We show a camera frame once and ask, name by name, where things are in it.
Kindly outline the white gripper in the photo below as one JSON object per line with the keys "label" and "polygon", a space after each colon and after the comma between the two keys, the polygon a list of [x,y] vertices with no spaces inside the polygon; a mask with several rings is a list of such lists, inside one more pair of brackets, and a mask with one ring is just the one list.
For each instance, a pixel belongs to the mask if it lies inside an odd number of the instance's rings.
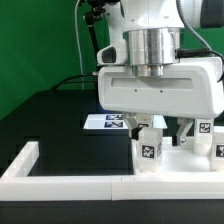
{"label": "white gripper", "polygon": [[123,112],[133,140],[141,130],[134,113],[180,117],[172,137],[172,146],[179,147],[193,125],[190,118],[214,119],[224,112],[221,75],[218,57],[183,58],[166,65],[161,77],[136,77],[129,66],[108,66],[99,72],[99,102],[106,110]]}

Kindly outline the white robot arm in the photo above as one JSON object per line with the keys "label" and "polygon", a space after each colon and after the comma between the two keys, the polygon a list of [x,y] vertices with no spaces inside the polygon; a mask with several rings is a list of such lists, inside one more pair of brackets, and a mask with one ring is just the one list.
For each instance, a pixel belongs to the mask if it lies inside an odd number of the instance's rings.
{"label": "white robot arm", "polygon": [[146,129],[140,114],[176,117],[173,144],[186,141],[196,119],[224,111],[224,57],[204,43],[181,47],[180,32],[224,26],[224,0],[86,0],[107,18],[110,45],[97,52],[102,107],[120,111],[131,138]]}

